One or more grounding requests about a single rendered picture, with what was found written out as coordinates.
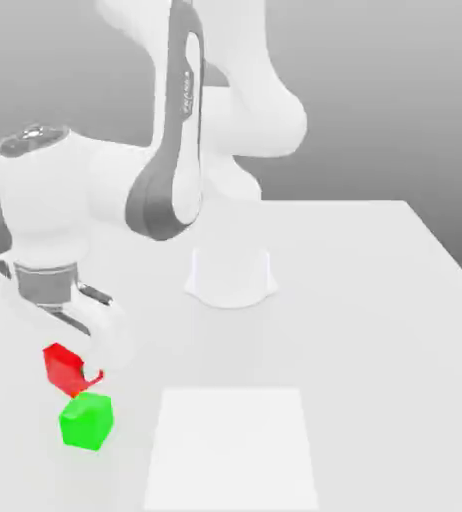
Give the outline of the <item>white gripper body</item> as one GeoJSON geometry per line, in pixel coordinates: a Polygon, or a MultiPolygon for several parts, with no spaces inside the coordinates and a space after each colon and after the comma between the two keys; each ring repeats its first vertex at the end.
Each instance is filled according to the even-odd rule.
{"type": "Polygon", "coordinates": [[[59,343],[80,356],[86,371],[119,371],[133,358],[134,333],[124,310],[109,296],[78,288],[53,304],[34,303],[13,289],[9,304],[44,345],[59,343]]]}

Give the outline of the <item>small green cube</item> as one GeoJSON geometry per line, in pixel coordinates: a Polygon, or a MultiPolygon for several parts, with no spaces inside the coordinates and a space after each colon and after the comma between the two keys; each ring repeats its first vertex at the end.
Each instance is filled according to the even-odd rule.
{"type": "Polygon", "coordinates": [[[63,442],[86,450],[98,451],[113,425],[111,398],[92,392],[79,393],[59,415],[63,442]]]}

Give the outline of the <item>small red cube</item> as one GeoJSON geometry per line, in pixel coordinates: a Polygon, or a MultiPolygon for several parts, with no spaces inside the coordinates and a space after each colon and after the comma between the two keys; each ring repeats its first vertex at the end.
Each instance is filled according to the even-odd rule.
{"type": "Polygon", "coordinates": [[[48,381],[70,398],[75,398],[104,378],[102,370],[95,377],[87,378],[83,359],[59,343],[44,348],[43,357],[48,381]]]}

